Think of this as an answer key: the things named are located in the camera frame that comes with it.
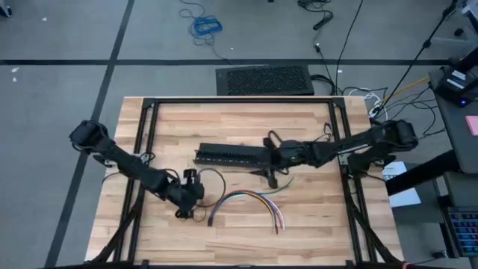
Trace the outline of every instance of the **wooden table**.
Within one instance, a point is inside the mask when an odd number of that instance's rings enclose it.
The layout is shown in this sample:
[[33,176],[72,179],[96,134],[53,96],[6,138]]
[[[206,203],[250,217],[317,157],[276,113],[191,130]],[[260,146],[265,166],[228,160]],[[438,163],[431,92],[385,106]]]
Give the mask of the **wooden table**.
[[[161,104],[152,150],[157,157],[151,166],[173,168],[182,174],[184,169],[196,167],[193,157],[201,142],[261,146],[271,129],[285,140],[314,140],[323,133],[323,124],[330,121],[323,104],[252,104],[244,99],[242,104]],[[129,152],[133,150],[142,102],[142,98],[125,98],[119,115],[115,141]],[[346,97],[345,102],[352,134],[370,128],[364,100]],[[250,175],[246,169],[216,168],[226,179],[227,192],[270,190],[266,179]],[[109,169],[107,174],[113,172],[115,169]],[[370,173],[380,176],[376,168]],[[217,212],[214,227],[207,227],[206,220],[196,223],[176,219],[173,204],[146,193],[135,263],[148,259],[152,265],[344,265],[346,259],[353,260],[338,162],[331,161],[319,169],[295,167],[290,175],[277,177],[279,186],[294,178],[289,188],[269,195],[285,218],[286,230],[278,235],[271,232],[268,210],[251,197],[230,199]],[[99,253],[118,227],[126,182],[126,177],[114,175],[103,184],[86,260]],[[202,182],[205,202],[215,201],[222,190],[220,179],[205,173]],[[371,226],[402,259],[385,184],[371,178],[362,179],[362,183]],[[128,238],[122,259],[126,257]],[[367,260],[363,236],[361,239]]]

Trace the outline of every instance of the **gray floor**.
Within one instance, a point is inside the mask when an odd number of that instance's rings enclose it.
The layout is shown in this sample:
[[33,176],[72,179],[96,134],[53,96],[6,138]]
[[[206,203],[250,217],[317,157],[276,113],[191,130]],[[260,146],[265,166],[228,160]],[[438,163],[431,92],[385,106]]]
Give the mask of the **gray floor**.
[[[203,0],[207,14],[222,22],[216,50],[231,59],[317,59],[311,29],[320,16],[297,7],[294,0]],[[365,0],[343,59],[411,59],[438,22],[448,0]],[[0,18],[0,59],[108,59],[127,0],[16,0],[14,15]],[[336,59],[359,1],[333,0],[327,7],[335,18],[317,41],[324,56]],[[119,59],[216,59],[208,47],[192,44],[189,19],[176,0],[136,0]],[[452,16],[438,31],[452,37],[469,26]],[[420,59],[446,59],[466,51],[462,46],[436,44]],[[213,96],[217,66],[121,66],[114,69],[100,120],[114,132],[124,96]],[[426,76],[431,66],[414,67],[403,84]],[[44,265],[66,192],[78,160],[68,134],[90,118],[106,66],[0,66],[0,268]],[[326,74],[322,65],[312,73]],[[335,67],[329,67],[335,73]],[[339,68],[339,86],[393,87],[404,66]],[[314,85],[317,95],[328,89]],[[406,94],[425,88],[418,86]],[[432,98],[427,93],[424,99]],[[397,111],[389,111],[392,116]],[[429,111],[406,109],[398,118],[414,123],[421,134],[431,123]],[[443,126],[438,114],[435,130]],[[423,162],[450,148],[445,133],[428,137],[400,159]],[[104,175],[88,161],[58,260],[82,262]],[[429,259],[444,248],[438,226],[399,225],[405,257]],[[466,268],[466,260],[439,260],[431,265]]]

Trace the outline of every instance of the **cable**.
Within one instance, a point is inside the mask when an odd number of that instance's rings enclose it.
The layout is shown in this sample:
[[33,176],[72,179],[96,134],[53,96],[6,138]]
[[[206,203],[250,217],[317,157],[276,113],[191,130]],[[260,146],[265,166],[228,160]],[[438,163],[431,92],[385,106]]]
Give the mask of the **cable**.
[[349,40],[350,32],[352,31],[353,25],[356,23],[357,16],[359,15],[361,5],[364,3],[364,0],[360,0],[360,5],[357,8],[356,15],[353,17],[352,24],[350,25],[349,31],[347,32],[347,36],[345,37],[345,42],[344,42],[344,47],[342,47],[342,51],[340,55],[338,56],[337,60],[337,69],[335,71],[335,86],[338,87],[338,66],[340,65],[342,54],[344,53],[345,47],[347,46],[347,41]]
[[176,172],[176,170],[171,169],[171,168],[166,168],[166,169],[163,169],[163,170],[164,170],[164,171],[170,171],[170,172],[175,173],[176,178],[173,179],[173,181],[174,181],[174,182],[179,182],[179,183],[181,183],[181,177],[179,176],[178,172]]
[[209,215],[209,218],[208,218],[208,226],[212,226],[213,224],[213,220],[214,220],[214,215],[216,214],[217,210],[219,209],[219,207],[224,203],[224,201],[226,201],[228,198],[231,198],[235,195],[238,195],[238,194],[246,194],[246,195],[249,195],[251,197],[255,197],[256,199],[260,200],[261,202],[263,202],[263,204],[266,205],[267,209],[269,209],[269,212],[272,216],[272,219],[273,219],[273,226],[276,230],[276,233],[279,233],[278,229],[277,229],[277,220],[276,220],[276,215],[279,217],[279,222],[281,222],[282,224],[282,227],[283,227],[283,223],[282,221],[280,220],[280,213],[278,213],[276,211],[276,207],[274,207],[272,205],[272,203],[269,203],[268,202],[268,199],[263,197],[262,195],[260,194],[257,194],[256,192],[254,191],[248,191],[248,190],[239,190],[239,191],[232,191],[230,192],[229,194],[226,194],[217,204],[216,206],[214,207],[214,209],[212,210],[211,214]]
[[203,204],[198,204],[196,205],[197,207],[199,208],[208,208],[208,207],[211,207],[213,205],[217,205],[218,202],[224,197],[224,194],[226,194],[226,180],[224,179],[224,176],[221,172],[219,172],[218,170],[215,170],[214,168],[204,168],[202,170],[200,170],[197,174],[198,176],[201,175],[202,172],[204,171],[213,171],[215,172],[217,175],[219,175],[219,177],[221,178],[221,180],[223,181],[223,193],[221,194],[221,196],[219,197],[219,199],[217,199],[216,202],[213,202],[212,204],[210,205],[203,205]]
[[326,83],[330,84],[330,87],[331,87],[330,96],[336,95],[336,88],[337,87],[335,86],[334,81],[332,79],[327,78],[324,75],[315,74],[315,75],[311,75],[311,80],[312,81],[323,81],[323,82],[326,82]]
[[110,176],[114,176],[114,175],[117,175],[117,174],[119,174],[119,173],[120,173],[120,172],[114,172],[114,173],[111,173],[111,174],[105,176],[105,177],[103,178],[103,180],[102,180],[102,185],[103,185],[103,183],[105,183],[105,180],[108,179]]
[[297,0],[297,4],[308,12],[323,14],[322,19],[313,27],[315,31],[320,30],[325,24],[329,23],[334,18],[334,13],[332,11],[323,9],[323,6],[327,3],[330,3],[330,0]]
[[294,180],[294,178],[292,178],[291,180],[289,180],[289,182],[287,182],[286,185],[276,189],[275,191],[268,191],[268,192],[262,192],[262,193],[258,193],[260,195],[270,195],[270,194],[277,194],[278,192],[282,191],[282,190],[285,190],[286,188],[289,188],[289,185],[292,183],[292,181]]
[[279,207],[269,198],[267,197],[263,197],[263,198],[266,199],[269,202],[269,204],[271,204],[274,207],[274,209],[276,210],[276,214],[279,215],[279,222],[281,222],[282,231],[285,231],[284,216],[282,215],[282,212],[280,211]]
[[382,101],[383,101],[383,102],[384,102],[384,101],[387,101],[387,100],[390,99],[392,96],[396,96],[396,95],[398,95],[399,93],[403,92],[404,90],[408,90],[408,89],[414,87],[415,85],[418,85],[418,84],[420,84],[420,83],[422,83],[422,82],[424,82],[424,81],[428,81],[428,80],[429,80],[428,77],[420,78],[419,80],[413,82],[412,84],[406,85],[405,87],[399,89],[394,95],[390,95],[389,97],[385,97],[385,95],[386,95],[386,93],[387,93],[387,90],[388,90],[388,88],[387,88],[387,89],[385,89],[385,91],[383,92]]
[[232,65],[232,62],[228,58],[220,56],[214,44],[216,43],[215,34],[223,30],[223,25],[214,15],[205,16],[205,8],[199,3],[188,2],[185,0],[179,0],[182,4],[195,5],[201,8],[201,13],[198,16],[193,15],[193,11],[189,8],[183,8],[179,11],[181,18],[192,18],[193,22],[189,25],[188,32],[193,38],[193,44],[195,46],[210,46],[212,52],[221,60],[225,60],[228,64]]
[[409,103],[406,103],[406,104],[396,104],[395,106],[397,106],[397,105],[404,105],[404,106],[402,107],[402,109],[400,109],[400,111],[398,111],[398,113],[395,114],[395,116],[393,116],[393,117],[391,118],[391,120],[393,120],[396,116],[398,116],[398,114],[400,114],[400,113],[403,111],[403,109],[406,108],[407,105],[409,105],[410,103],[416,101],[418,98],[420,98],[420,96],[421,96],[422,94],[424,94],[424,93],[425,93],[427,90],[429,90],[429,89],[430,89],[430,87],[427,87],[425,90],[422,90],[421,92],[417,93],[417,96],[416,96],[415,98],[413,98],[413,100],[410,101]]
[[436,261],[438,259],[441,259],[441,258],[434,258],[434,259],[429,259],[429,260],[426,260],[426,261],[422,261],[422,262],[415,262],[415,263],[412,263],[413,265],[421,265],[421,264],[424,264],[426,262],[433,262],[433,261]]
[[318,52],[319,52],[319,55],[322,57],[323,64],[326,66],[327,75],[329,76],[330,84],[331,84],[332,87],[333,87],[333,91],[332,91],[332,92],[334,92],[334,90],[335,90],[335,85],[334,85],[334,81],[332,80],[332,76],[330,75],[329,67],[328,67],[327,64],[326,64],[326,59],[325,59],[325,57],[323,56],[322,51],[320,50],[320,48],[318,49]]
[[322,132],[323,132],[323,134],[321,136],[315,138],[312,142],[316,142],[324,136],[327,136],[327,142],[330,142],[330,140],[332,139],[332,136],[333,136],[332,126],[330,125],[330,123],[324,123],[323,124],[323,131]]
[[[153,152],[151,152],[151,153],[144,152],[143,154],[140,155],[140,159],[143,159],[143,156],[146,155],[146,154],[149,154],[149,159],[148,159],[146,162],[150,162],[150,161],[152,161],[152,160],[154,160],[154,159],[156,158],[156,154],[155,154],[155,153],[153,153]],[[106,179],[108,179],[110,176],[114,176],[114,175],[117,175],[117,174],[119,174],[119,173],[121,173],[121,172],[118,171],[118,172],[114,172],[114,173],[111,173],[111,174],[105,176],[105,177],[103,178],[103,180],[102,180],[102,185],[103,185],[103,183],[105,183]]]
[[443,129],[441,129],[441,130],[439,130],[439,131],[426,134],[426,135],[424,135],[423,137],[420,137],[419,139],[420,139],[420,140],[421,140],[421,139],[425,139],[425,138],[427,138],[427,137],[431,137],[431,136],[433,136],[433,135],[437,135],[437,134],[440,134],[440,133],[442,133],[442,132],[445,132],[446,130],[447,130],[447,128],[444,127]]
[[[382,87],[382,88],[378,88],[378,89],[375,89],[375,90],[372,90],[372,89],[369,89],[369,88],[366,88],[366,87],[346,87],[344,88],[344,90],[342,91],[342,93],[345,93],[345,91],[347,89],[350,89],[352,88],[352,90],[349,92],[348,96],[350,96],[352,93],[354,93],[355,91],[359,90],[359,91],[364,91],[366,92],[367,94],[364,96],[364,99],[367,100],[367,99],[372,99],[372,98],[375,98],[376,101],[375,103],[373,104],[373,108],[370,109],[370,111],[368,112],[368,116],[369,118],[373,118],[374,114],[373,114],[373,110],[375,108],[377,108],[377,106],[380,105],[380,103],[382,102],[382,100],[380,99],[379,96],[377,96],[374,91],[381,91],[381,90],[387,90],[388,88],[387,87]],[[388,120],[388,112],[387,112],[387,109],[385,109],[385,120]]]
[[385,180],[384,180],[383,178],[380,178],[380,177],[378,177],[378,176],[372,176],[372,175],[370,175],[367,171],[360,171],[360,172],[362,172],[363,174],[365,174],[366,176],[368,176],[368,177],[370,177],[370,178],[372,178],[372,179],[378,179],[379,181],[385,182]]
[[[391,95],[390,96],[393,96],[395,94],[395,92],[397,91],[398,87],[400,86],[400,84],[402,84],[402,81],[403,79],[405,79],[405,77],[409,74],[410,70],[412,69],[412,67],[415,65],[415,62],[416,60],[418,59],[418,57],[420,57],[421,53],[425,50],[426,47],[428,47],[431,43],[431,39],[432,37],[435,35],[436,31],[440,28],[441,24],[443,23],[443,21],[448,17],[448,15],[450,15],[451,12],[453,12],[454,10],[456,9],[456,0],[452,0],[452,2],[450,3],[450,6],[448,6],[442,13],[441,15],[441,19],[440,21],[438,22],[438,24],[435,26],[435,29],[433,29],[432,33],[430,34],[430,36],[428,37],[427,40],[425,40],[425,42],[423,42],[423,45],[421,46],[421,49],[420,51],[417,53],[417,55],[415,56],[415,58],[413,59],[412,63],[409,65],[409,67],[407,68],[407,70],[405,71],[405,73],[403,74],[402,78],[398,81],[397,83],[397,86],[395,86],[394,90],[391,92]],[[386,99],[382,105],[379,107],[378,111],[376,112],[376,114],[378,114],[386,105],[387,105],[387,102],[390,100],[390,98]]]

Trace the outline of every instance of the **white cable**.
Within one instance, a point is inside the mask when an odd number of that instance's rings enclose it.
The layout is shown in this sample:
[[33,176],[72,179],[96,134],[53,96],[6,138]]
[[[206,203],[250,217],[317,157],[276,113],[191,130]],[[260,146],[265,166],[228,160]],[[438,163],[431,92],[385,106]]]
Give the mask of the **white cable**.
[[[369,93],[365,94],[364,99],[372,99],[372,98],[375,98],[375,99],[376,99],[373,108],[368,112],[369,117],[374,117],[375,115],[372,115],[372,111],[373,111],[377,106],[379,106],[379,105],[382,104],[382,100],[381,100],[380,97],[378,97],[375,93],[373,93],[371,89],[366,88],[366,87],[359,87],[359,88],[353,89],[353,90],[351,90],[351,91],[349,92],[348,95],[350,96],[350,95],[351,95],[353,92],[355,92],[356,90],[367,90],[367,91],[369,91]],[[385,120],[388,120],[387,108],[384,107],[383,110],[384,110],[384,112],[385,112]]]
[[261,197],[263,197],[268,202],[270,202],[270,204],[276,209],[276,212],[279,214],[279,217],[281,218],[281,221],[282,221],[282,230],[285,231],[285,222],[284,222],[284,216],[282,216],[282,212],[279,210],[277,205],[273,201],[271,201],[269,198],[267,198],[265,196],[261,196]]

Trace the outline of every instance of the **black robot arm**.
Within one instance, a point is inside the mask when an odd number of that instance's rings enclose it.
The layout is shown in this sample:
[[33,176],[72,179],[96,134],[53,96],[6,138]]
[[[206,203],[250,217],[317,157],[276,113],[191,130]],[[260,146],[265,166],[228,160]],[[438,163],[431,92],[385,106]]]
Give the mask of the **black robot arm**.
[[179,207],[176,217],[191,217],[191,209],[197,200],[204,197],[204,187],[196,174],[187,177],[187,182],[181,184],[180,179],[168,173],[149,167],[141,158],[130,155],[119,148],[114,140],[108,137],[108,130],[100,123],[84,120],[71,133],[69,139],[75,149],[96,154],[96,160],[110,160],[118,165],[124,175],[139,179],[146,190],[159,197],[169,200]]
[[336,142],[284,140],[272,132],[264,139],[264,146],[235,146],[202,143],[196,153],[197,164],[216,164],[259,168],[252,173],[265,176],[269,187],[277,188],[275,172],[306,164],[321,167],[339,156],[347,162],[350,173],[364,172],[371,163],[386,165],[395,159],[392,152],[414,149],[418,139],[413,127],[404,120],[387,121],[382,125]]

